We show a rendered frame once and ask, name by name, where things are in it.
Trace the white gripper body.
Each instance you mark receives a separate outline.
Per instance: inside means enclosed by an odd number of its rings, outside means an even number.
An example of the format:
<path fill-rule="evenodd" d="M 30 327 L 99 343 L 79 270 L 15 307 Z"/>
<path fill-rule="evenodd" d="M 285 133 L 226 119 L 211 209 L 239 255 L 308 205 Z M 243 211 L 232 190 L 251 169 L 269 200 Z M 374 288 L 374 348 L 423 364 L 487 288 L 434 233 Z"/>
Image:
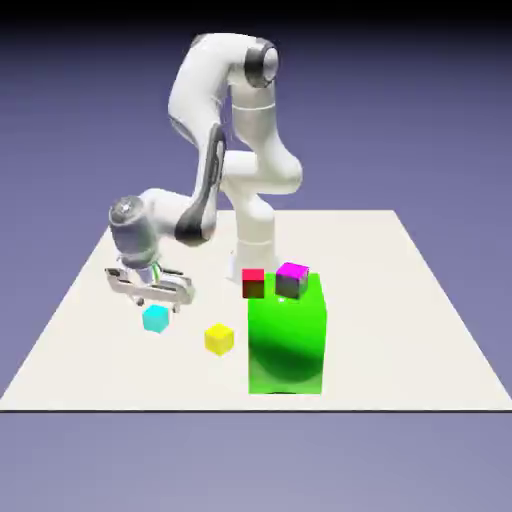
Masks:
<path fill-rule="evenodd" d="M 105 268 L 105 274 L 114 292 L 130 297 L 189 305 L 195 294 L 192 280 L 175 270 L 163 268 L 156 284 L 143 285 L 130 281 L 127 271 L 123 268 Z"/>

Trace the small cyan cube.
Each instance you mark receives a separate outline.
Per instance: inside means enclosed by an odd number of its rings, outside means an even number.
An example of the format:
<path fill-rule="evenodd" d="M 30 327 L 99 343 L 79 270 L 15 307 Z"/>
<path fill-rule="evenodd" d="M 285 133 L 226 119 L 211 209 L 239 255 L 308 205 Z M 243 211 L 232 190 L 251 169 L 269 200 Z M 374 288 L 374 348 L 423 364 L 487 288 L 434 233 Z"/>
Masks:
<path fill-rule="evenodd" d="M 143 311 L 142 322 L 145 330 L 162 333 L 169 325 L 169 309 L 152 304 Z"/>

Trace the small yellow cube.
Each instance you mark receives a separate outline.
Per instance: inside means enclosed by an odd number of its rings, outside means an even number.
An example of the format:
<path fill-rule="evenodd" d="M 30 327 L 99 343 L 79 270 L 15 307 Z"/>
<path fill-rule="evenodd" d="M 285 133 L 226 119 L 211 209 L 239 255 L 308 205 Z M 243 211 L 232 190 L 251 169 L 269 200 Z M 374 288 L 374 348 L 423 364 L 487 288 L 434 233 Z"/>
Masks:
<path fill-rule="evenodd" d="M 208 351 L 222 356 L 234 346 L 234 331 L 224 324 L 217 323 L 205 331 L 204 342 Z"/>

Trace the small red cube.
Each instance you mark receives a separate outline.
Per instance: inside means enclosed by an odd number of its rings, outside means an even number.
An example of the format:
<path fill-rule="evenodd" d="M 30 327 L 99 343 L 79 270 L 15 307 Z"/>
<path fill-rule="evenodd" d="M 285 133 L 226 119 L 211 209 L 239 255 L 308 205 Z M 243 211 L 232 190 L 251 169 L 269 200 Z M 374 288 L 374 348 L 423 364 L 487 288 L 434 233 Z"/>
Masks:
<path fill-rule="evenodd" d="M 244 268 L 242 270 L 242 297 L 263 298 L 265 291 L 265 271 L 263 268 Z"/>

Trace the small magenta cube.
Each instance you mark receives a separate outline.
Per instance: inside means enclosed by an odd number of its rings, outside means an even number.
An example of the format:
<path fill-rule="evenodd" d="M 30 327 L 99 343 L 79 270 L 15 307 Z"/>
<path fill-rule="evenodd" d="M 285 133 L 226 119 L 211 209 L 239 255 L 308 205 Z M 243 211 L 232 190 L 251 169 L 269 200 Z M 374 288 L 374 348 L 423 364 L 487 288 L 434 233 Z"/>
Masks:
<path fill-rule="evenodd" d="M 308 278 L 308 266 L 285 262 L 276 271 L 275 293 L 282 297 L 299 299 L 307 290 Z"/>

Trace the large green box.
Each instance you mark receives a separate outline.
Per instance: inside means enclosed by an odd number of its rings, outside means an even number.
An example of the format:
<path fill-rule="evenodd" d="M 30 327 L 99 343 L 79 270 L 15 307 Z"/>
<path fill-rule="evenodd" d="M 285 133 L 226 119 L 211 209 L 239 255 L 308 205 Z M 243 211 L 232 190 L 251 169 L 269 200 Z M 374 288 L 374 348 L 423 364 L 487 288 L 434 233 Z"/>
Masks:
<path fill-rule="evenodd" d="M 328 319 L 320 275 L 298 299 L 277 295 L 275 279 L 268 273 L 264 296 L 248 300 L 248 391 L 319 395 Z"/>

